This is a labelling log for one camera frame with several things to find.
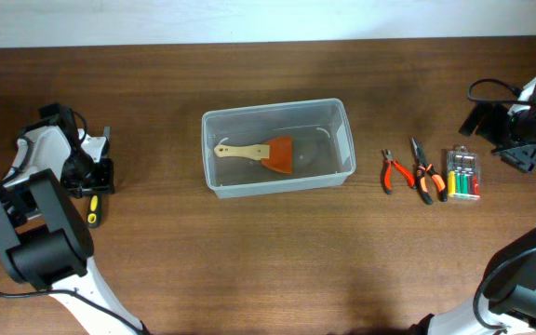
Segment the clear case coloured screwdrivers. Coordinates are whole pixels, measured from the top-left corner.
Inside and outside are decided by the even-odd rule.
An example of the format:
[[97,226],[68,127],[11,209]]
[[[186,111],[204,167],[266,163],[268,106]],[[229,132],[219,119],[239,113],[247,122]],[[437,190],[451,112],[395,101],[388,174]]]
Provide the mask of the clear case coloured screwdrivers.
[[447,152],[446,162],[449,197],[479,200],[481,170],[478,155],[470,152],[466,146],[455,145]]

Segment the orange-black long-nose pliers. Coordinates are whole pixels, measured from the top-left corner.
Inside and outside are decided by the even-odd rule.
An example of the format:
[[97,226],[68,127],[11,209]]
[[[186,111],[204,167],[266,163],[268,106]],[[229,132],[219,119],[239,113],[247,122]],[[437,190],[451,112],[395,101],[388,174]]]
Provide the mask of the orange-black long-nose pliers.
[[422,201],[426,205],[433,204],[432,196],[430,196],[427,189],[426,177],[429,176],[435,184],[435,189],[439,200],[441,202],[447,202],[448,187],[441,174],[436,171],[433,164],[427,161],[425,152],[423,151],[419,142],[415,138],[411,138],[410,141],[416,162],[415,181]]

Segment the small red-handled cutters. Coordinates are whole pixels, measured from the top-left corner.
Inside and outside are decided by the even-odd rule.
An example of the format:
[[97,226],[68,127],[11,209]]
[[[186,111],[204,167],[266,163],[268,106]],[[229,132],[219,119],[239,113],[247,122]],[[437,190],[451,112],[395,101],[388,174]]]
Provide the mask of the small red-handled cutters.
[[393,192],[391,183],[392,170],[395,169],[405,179],[410,189],[416,188],[416,181],[412,173],[397,160],[394,159],[392,152],[388,149],[382,149],[383,166],[382,166],[382,188],[386,194]]

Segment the orange scraper wooden handle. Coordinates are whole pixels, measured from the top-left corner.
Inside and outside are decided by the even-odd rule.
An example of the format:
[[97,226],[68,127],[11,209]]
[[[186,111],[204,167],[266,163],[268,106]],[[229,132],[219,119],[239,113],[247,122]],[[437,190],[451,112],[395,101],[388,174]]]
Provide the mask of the orange scraper wooden handle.
[[293,170],[293,139],[281,136],[261,144],[230,146],[218,144],[213,149],[217,157],[239,157],[259,161],[272,171],[291,174]]

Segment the file with black-yellow handle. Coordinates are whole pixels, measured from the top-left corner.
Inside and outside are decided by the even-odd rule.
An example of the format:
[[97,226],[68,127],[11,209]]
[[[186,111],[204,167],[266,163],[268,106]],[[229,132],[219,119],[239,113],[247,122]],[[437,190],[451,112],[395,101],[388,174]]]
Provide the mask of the file with black-yellow handle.
[[87,225],[90,229],[101,225],[101,196],[94,194],[90,197],[87,207]]

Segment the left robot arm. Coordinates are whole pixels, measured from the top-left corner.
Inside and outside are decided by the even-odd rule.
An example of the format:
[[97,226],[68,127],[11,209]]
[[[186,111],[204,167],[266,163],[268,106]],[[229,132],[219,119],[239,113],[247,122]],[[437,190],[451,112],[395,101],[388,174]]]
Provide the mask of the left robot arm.
[[103,279],[91,231],[114,192],[109,128],[91,136],[77,111],[49,104],[23,127],[0,180],[0,262],[7,275],[64,306],[90,334],[145,334]]

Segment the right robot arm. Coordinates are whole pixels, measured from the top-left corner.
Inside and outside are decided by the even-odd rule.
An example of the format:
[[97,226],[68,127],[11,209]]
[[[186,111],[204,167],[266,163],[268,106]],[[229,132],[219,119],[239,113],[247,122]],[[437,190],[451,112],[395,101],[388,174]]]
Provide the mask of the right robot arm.
[[[509,86],[510,100],[469,95],[474,108],[459,131],[476,134],[492,154],[521,172],[536,166],[536,77]],[[523,334],[536,331],[536,225],[489,260],[474,296],[452,310],[427,315],[411,334]]]

